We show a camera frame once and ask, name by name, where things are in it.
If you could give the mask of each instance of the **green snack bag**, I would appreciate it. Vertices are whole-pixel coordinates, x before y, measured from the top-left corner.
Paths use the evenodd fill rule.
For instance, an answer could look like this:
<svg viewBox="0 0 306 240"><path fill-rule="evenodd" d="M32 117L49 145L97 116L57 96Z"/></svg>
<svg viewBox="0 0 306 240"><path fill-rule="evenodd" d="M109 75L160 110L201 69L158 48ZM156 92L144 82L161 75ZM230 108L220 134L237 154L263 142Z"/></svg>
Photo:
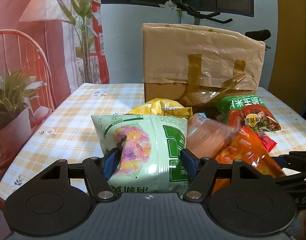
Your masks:
<svg viewBox="0 0 306 240"><path fill-rule="evenodd" d="M108 180L115 193L184 193L191 180L179 159L187 120L159 115L93 115L104 155L122 142L118 170Z"/></svg>
<svg viewBox="0 0 306 240"><path fill-rule="evenodd" d="M214 104L228 125L248 125L255 132L273 132L281 129L275 117L257 95L224 97Z"/></svg>

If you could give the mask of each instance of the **white wall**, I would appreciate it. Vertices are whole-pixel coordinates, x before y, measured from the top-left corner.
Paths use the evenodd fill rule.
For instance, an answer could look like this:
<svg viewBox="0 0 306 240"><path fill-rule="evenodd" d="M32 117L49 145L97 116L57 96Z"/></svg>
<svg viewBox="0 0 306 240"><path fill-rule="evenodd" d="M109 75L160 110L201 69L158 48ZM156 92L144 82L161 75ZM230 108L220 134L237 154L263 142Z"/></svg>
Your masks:
<svg viewBox="0 0 306 240"><path fill-rule="evenodd" d="M178 13L170 9L129 5L103 4L101 6L104 51L110 73L110 83L142 83L143 23L178 23ZM260 86L269 87L276 40L277 40L277 0L254 0L254 17L221 13L217 19L233 21L219 24L201 20L200 25L229 29L244 34L248 31L269 29L271 38L266 44L271 50L266 51ZM194 18L186 13L182 16L183 24L193 24Z"/></svg>

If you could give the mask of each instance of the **pink and yellow snack image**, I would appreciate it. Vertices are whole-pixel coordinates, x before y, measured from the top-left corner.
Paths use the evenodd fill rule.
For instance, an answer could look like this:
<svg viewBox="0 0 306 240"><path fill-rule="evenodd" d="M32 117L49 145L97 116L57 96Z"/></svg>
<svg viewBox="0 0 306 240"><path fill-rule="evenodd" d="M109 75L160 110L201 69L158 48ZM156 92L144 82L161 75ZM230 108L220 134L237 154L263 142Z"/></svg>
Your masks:
<svg viewBox="0 0 306 240"><path fill-rule="evenodd" d="M120 159L120 169L115 174L132 174L138 171L144 163L147 163L152 145L148 134L136 126L121 126L113 134L114 141L120 142L126 136L122 156Z"/></svg>

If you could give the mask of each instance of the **cardboard box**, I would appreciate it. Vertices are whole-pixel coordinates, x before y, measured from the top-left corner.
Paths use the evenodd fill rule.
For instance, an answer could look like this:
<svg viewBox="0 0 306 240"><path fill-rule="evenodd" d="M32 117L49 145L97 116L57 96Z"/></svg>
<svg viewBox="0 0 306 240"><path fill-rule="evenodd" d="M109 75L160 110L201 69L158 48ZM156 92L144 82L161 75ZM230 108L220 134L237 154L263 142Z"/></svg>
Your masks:
<svg viewBox="0 0 306 240"><path fill-rule="evenodd" d="M264 42L195 25L143 24L142 32L145 101L167 98L203 106L224 88L227 95L256 93Z"/></svg>

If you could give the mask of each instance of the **plaid pattern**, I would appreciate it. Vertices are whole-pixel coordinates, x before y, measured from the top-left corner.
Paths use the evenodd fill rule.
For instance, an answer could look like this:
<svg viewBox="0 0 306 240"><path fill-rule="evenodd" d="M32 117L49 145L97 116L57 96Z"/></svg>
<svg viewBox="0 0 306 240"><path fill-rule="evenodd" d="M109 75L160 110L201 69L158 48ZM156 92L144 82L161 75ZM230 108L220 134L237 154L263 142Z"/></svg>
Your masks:
<svg viewBox="0 0 306 240"><path fill-rule="evenodd" d="M125 114L144 103L143 84L83 84L42 124L17 155L0 182L0 197L58 159L80 163L103 153L91 115ZM86 191L82 179L71 184Z"/></svg>
<svg viewBox="0 0 306 240"><path fill-rule="evenodd" d="M277 142L270 155L306 151L306 121L265 89L259 88L258 95L282 127L281 131L267 133ZM6 199L57 159L79 163L91 156L103 156L90 116L124 114L143 103L143 84L83 84L23 147L0 183L0 197ZM285 169L285 173L294 171ZM83 180L73 179L71 184L86 191Z"/></svg>

